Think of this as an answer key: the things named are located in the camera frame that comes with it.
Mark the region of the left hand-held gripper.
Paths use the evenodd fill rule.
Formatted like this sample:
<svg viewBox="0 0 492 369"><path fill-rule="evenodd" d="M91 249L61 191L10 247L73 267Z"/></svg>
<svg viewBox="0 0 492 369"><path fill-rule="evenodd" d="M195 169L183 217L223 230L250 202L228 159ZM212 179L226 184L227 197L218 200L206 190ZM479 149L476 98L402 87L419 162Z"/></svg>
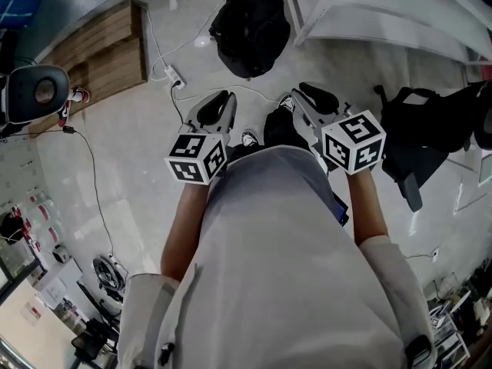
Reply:
<svg viewBox="0 0 492 369"><path fill-rule="evenodd" d="M205 97L188 112L187 123L180 127L165 156L168 170L176 181L209 185L224 169L236 110L235 93L222 90ZM217 131L209 125L217 123L220 117Z"/></svg>

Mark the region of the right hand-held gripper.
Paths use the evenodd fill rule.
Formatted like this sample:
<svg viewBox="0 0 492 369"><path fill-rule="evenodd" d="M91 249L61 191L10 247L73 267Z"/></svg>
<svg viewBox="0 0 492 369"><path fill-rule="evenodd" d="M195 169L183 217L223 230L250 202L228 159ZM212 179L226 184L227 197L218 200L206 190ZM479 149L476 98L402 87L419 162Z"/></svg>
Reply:
<svg viewBox="0 0 492 369"><path fill-rule="evenodd" d="M304 122L317 139L314 149L331 170L341 168L353 175L381 161L386 132L370 111L347 115L330 124L319 123L318 113L338 114L338 98L322 84L304 81L299 89L291 90L294 106L301 110Z"/></svg>

